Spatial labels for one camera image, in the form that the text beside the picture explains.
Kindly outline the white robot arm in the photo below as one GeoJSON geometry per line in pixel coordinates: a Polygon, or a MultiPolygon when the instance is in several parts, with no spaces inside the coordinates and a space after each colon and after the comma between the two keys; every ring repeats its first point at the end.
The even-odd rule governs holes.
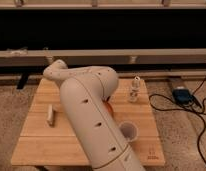
{"type": "Polygon", "coordinates": [[[69,69],[63,60],[56,60],[43,76],[57,84],[64,113],[93,171],[146,171],[104,105],[118,88],[114,69],[69,69]]]}

